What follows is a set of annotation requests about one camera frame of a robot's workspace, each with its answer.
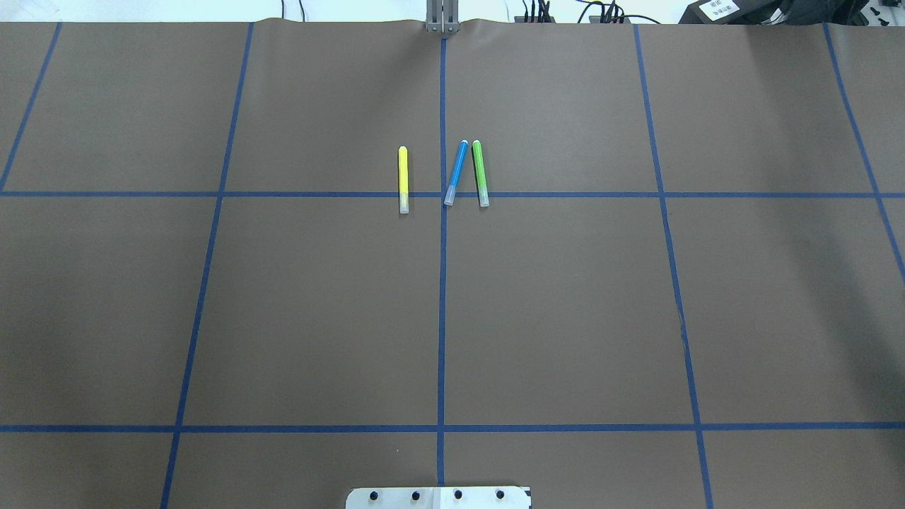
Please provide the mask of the blue marker pen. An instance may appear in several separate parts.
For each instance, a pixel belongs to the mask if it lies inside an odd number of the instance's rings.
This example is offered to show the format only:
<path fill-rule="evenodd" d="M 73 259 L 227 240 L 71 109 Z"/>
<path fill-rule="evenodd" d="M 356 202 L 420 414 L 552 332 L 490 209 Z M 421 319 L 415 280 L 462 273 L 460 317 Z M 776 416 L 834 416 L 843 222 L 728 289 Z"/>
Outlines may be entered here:
<path fill-rule="evenodd" d="M 448 180 L 448 184 L 446 186 L 446 191 L 444 194 L 444 206 L 450 207 L 455 203 L 455 197 L 457 193 L 457 187 L 461 180 L 461 174 L 463 165 L 465 165 L 465 159 L 467 157 L 469 150 L 469 142 L 463 139 L 459 142 L 456 155 L 455 155 L 455 163 L 453 163 L 452 171 L 450 171 L 450 176 Z"/>

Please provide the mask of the green marker pen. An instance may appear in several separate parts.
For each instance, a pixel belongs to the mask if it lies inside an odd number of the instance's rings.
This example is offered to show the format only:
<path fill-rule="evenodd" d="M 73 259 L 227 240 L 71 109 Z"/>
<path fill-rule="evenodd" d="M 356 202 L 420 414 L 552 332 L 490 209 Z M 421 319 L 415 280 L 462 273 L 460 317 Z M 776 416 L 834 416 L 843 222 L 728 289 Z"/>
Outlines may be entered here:
<path fill-rule="evenodd" d="M 484 147 L 482 147 L 482 144 L 478 139 L 475 139 L 475 141 L 472 142 L 472 159 L 479 207 L 485 209 L 486 207 L 489 207 L 489 187 L 484 161 Z"/>

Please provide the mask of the yellow marker pen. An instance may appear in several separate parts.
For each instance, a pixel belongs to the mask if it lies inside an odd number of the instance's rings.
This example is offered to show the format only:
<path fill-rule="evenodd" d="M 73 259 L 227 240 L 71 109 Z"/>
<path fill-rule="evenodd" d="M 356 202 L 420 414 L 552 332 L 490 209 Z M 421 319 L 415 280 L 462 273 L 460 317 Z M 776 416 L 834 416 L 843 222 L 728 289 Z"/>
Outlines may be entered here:
<path fill-rule="evenodd" d="M 409 151 L 405 146 L 397 149 L 398 204 L 400 215 L 409 213 Z"/>

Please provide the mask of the black power adapter box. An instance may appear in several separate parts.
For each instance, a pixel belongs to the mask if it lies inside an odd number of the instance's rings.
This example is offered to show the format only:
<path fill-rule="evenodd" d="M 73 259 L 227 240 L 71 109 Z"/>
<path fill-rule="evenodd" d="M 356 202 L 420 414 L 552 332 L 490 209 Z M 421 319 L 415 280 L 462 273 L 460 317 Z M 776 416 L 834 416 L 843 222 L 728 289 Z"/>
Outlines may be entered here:
<path fill-rule="evenodd" d="M 680 25 L 759 25 L 772 19 L 782 1 L 695 1 Z"/>

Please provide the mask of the aluminium frame post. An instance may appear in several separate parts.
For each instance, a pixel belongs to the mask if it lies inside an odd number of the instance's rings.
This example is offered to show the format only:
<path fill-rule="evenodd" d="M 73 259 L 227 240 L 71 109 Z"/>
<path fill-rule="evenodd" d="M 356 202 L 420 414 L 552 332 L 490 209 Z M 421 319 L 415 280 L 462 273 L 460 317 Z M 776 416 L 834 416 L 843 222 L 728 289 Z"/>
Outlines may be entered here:
<path fill-rule="evenodd" d="M 461 29 L 458 0 L 427 0 L 426 31 L 452 35 Z"/>

